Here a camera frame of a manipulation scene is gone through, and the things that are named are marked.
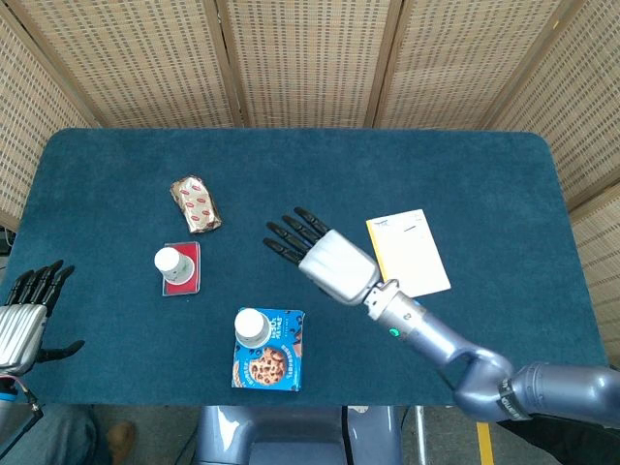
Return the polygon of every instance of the jeans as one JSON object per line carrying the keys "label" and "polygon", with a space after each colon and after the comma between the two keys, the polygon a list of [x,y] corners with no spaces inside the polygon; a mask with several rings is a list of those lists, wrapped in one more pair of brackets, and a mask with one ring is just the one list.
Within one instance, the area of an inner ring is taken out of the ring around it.
{"label": "jeans", "polygon": [[106,438],[91,407],[45,405],[43,412],[43,418],[15,444],[2,465],[110,464]]}

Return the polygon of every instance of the teal table surface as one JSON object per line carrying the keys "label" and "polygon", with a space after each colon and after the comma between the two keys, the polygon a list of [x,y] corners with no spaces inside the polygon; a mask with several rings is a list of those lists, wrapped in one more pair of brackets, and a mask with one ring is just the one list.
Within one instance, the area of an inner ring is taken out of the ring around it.
{"label": "teal table surface", "polygon": [[[223,217],[190,234],[171,183],[202,177]],[[307,207],[373,255],[365,220],[422,208],[451,282],[420,299],[507,356],[603,364],[605,353],[548,146],[527,133],[71,129],[47,144],[3,295],[28,268],[74,264],[36,365],[43,402],[449,404],[435,369],[262,244]],[[201,245],[199,294],[162,297],[165,242]],[[301,392],[231,387],[241,306],[306,312]]]}

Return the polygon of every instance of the floor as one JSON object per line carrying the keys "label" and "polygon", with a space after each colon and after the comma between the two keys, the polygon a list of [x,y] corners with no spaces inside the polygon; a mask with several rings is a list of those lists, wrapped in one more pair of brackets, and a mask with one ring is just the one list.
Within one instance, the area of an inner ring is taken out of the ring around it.
{"label": "floor", "polygon": [[[3,266],[6,265],[6,261],[5,257],[0,257],[0,282],[4,277]],[[104,430],[108,430],[122,420],[132,421],[137,426],[136,445],[124,465],[172,465],[188,440],[188,447],[178,464],[189,465],[196,447],[196,440],[192,434],[196,428],[199,412],[198,407],[95,406],[95,413]],[[481,463],[474,421],[466,418],[455,408],[427,407],[424,413],[427,463],[432,465]],[[23,418],[24,415],[27,415],[27,412],[22,412]],[[15,426],[18,424],[19,418],[16,418]],[[558,463],[546,452],[530,446],[496,425],[491,425],[491,441],[495,465],[521,463],[555,465]],[[418,465],[414,410],[410,410],[405,418],[402,443],[404,465]]]}

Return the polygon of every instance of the white paper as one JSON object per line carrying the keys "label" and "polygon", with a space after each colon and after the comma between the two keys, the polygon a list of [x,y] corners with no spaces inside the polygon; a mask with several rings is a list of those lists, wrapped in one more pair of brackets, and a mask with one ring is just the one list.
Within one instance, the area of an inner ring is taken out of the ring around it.
{"label": "white paper", "polygon": [[445,291],[450,281],[422,210],[366,222],[384,280],[411,297]]}

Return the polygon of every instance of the snack bar wrapper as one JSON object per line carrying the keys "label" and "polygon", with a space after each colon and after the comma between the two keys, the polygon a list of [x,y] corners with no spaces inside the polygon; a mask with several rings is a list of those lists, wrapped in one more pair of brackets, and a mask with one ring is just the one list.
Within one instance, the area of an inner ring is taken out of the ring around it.
{"label": "snack bar wrapper", "polygon": [[190,233],[204,233],[222,225],[215,201],[199,177],[187,176],[173,182],[170,193],[183,212]]}

